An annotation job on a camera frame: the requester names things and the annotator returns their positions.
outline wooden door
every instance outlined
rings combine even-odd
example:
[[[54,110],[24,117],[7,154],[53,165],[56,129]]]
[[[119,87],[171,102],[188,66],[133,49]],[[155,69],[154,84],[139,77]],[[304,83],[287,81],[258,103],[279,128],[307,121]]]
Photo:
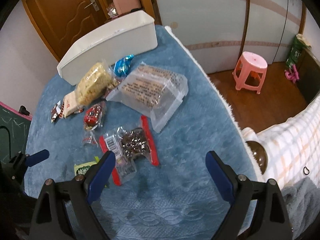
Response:
[[[60,61],[71,45],[103,25],[105,14],[98,0],[96,11],[90,0],[23,0],[26,12],[40,37]]]

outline blue snack wrapper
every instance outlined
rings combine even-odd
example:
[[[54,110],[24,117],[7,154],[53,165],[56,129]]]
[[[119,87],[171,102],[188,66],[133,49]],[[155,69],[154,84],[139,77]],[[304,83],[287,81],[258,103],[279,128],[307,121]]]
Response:
[[[118,60],[115,63],[115,67],[113,68],[114,73],[116,74],[117,77],[126,77],[129,74],[130,70],[130,63],[131,60],[133,59],[134,55],[130,54],[121,60]]]

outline door handle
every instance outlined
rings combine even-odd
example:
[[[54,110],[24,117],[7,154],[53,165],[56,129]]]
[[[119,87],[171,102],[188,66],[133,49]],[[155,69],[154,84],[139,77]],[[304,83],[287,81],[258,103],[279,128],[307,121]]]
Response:
[[[96,3],[96,0],[90,0],[90,1],[91,1],[91,3],[88,4],[88,5],[85,7],[85,9],[88,8],[90,5],[93,5],[95,11],[96,11],[96,12],[99,11],[100,8],[99,8],[98,4]]]

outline metal screw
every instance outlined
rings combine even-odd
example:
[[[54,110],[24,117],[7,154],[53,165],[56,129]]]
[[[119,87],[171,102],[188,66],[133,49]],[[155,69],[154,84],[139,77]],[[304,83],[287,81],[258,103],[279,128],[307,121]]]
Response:
[[[277,184],[277,182],[274,179],[269,179],[269,183],[273,186]]]
[[[84,176],[82,175],[82,174],[78,174],[77,176],[76,176],[76,181],[81,181],[81,180],[83,180],[84,179]]]
[[[240,181],[245,181],[245,180],[247,179],[247,177],[246,177],[245,175],[243,175],[243,174],[239,174],[239,175],[238,175],[238,179],[239,179]]]
[[[45,184],[46,184],[47,186],[49,186],[49,185],[52,184],[52,182],[53,182],[53,179],[47,179],[47,180],[45,181]]]

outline white fleece trim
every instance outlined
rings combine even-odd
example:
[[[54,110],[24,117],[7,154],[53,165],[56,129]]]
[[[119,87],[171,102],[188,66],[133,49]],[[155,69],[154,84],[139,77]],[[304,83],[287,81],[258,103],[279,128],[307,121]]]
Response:
[[[185,47],[183,46],[183,44],[181,43],[181,41],[172,33],[172,30],[169,26],[165,26],[164,27],[167,32],[172,36],[172,38],[174,38],[176,40],[176,42],[183,48],[183,50],[188,54],[188,56],[193,60],[193,62],[196,64],[196,66],[201,70],[201,72],[203,73],[203,75],[206,77],[207,81],[211,84],[211,87],[213,88],[213,90],[217,93],[218,97],[221,99],[221,101],[223,102],[223,105],[225,106],[226,110],[228,111],[228,114],[230,115],[231,117],[231,120],[233,122],[233,124],[235,125],[240,137],[241,137],[241,141],[244,145],[244,148],[246,149],[247,153],[248,153],[248,156],[249,156],[249,159],[251,160],[252,162],[252,166],[253,166],[253,169],[254,169],[254,172],[257,176],[257,181],[263,181],[265,182],[265,180],[263,179],[262,177],[262,174],[261,174],[261,170],[258,166],[258,163],[256,162],[256,160],[254,159],[253,157],[253,154],[249,148],[249,146],[245,143],[244,141],[244,138],[242,136],[242,133],[241,133],[241,130],[238,126],[238,123],[236,122],[234,116],[233,116],[233,113],[232,113],[232,109],[231,109],[231,106],[226,102],[226,100],[223,98],[223,96],[220,94],[219,90],[215,87],[215,85],[211,82],[211,80],[209,79],[208,75],[204,72],[203,68],[200,66],[200,64],[195,60],[195,58],[191,55],[190,51]]]

